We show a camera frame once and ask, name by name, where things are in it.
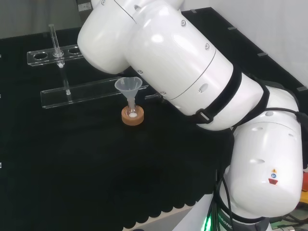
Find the rack hole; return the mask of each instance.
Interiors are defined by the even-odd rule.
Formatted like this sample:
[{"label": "rack hole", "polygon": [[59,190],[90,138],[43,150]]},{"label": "rack hole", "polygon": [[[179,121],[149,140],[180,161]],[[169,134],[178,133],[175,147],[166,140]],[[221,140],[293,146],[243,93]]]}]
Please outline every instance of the rack hole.
[{"label": "rack hole", "polygon": [[79,47],[74,47],[68,50],[71,54],[78,54],[80,53]]},{"label": "rack hole", "polygon": [[42,60],[42,59],[47,58],[47,54],[45,52],[42,52],[42,53],[35,54],[33,57],[36,60]]}]

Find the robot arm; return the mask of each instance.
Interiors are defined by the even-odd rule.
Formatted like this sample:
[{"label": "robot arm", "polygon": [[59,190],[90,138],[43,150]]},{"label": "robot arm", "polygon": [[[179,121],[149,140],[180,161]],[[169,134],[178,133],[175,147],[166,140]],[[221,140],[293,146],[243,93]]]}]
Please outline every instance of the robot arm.
[{"label": "robot arm", "polygon": [[[84,57],[117,74],[130,65],[166,100],[207,130],[240,122],[264,89],[233,65],[177,10],[182,0],[102,0],[78,37]],[[298,111],[286,91],[267,87],[267,107]],[[223,102],[220,107],[213,106]],[[207,114],[207,109],[215,112]],[[291,212],[302,186],[301,130],[296,116],[267,111],[235,131],[226,171],[232,210],[244,218]],[[226,194],[221,187],[225,204]]]}]

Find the black table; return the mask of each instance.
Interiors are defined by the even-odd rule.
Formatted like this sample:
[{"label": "black table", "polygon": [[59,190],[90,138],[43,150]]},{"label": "black table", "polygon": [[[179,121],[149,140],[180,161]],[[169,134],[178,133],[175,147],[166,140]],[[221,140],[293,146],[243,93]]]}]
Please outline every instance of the black table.
[{"label": "black table", "polygon": [[[183,14],[245,72],[301,86],[211,8]],[[60,46],[76,44],[79,30],[57,32]],[[1,231],[121,231],[212,193],[215,169],[230,162],[228,130],[207,132],[169,103],[144,100],[150,87],[137,95],[145,120],[135,128],[121,121],[122,95],[42,109],[40,91],[62,86],[58,67],[30,67],[26,53],[48,47],[47,34],[0,40]],[[83,59],[65,68],[70,85],[114,77]],[[306,93],[296,96],[307,112]]]}]

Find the screw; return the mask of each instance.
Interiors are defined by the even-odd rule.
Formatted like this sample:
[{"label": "screw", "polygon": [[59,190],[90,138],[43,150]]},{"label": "screw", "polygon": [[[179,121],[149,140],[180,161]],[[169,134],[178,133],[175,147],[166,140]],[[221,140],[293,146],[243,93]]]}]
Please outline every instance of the screw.
[{"label": "screw", "polygon": [[182,25],[182,27],[186,26],[186,21],[182,20],[181,25]]}]

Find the label sticker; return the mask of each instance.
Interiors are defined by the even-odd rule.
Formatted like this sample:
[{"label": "label sticker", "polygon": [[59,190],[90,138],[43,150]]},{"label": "label sticker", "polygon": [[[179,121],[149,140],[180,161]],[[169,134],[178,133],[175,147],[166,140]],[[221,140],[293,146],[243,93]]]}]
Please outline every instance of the label sticker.
[{"label": "label sticker", "polygon": [[91,2],[83,3],[78,5],[78,11],[86,11],[86,10],[91,10]]}]

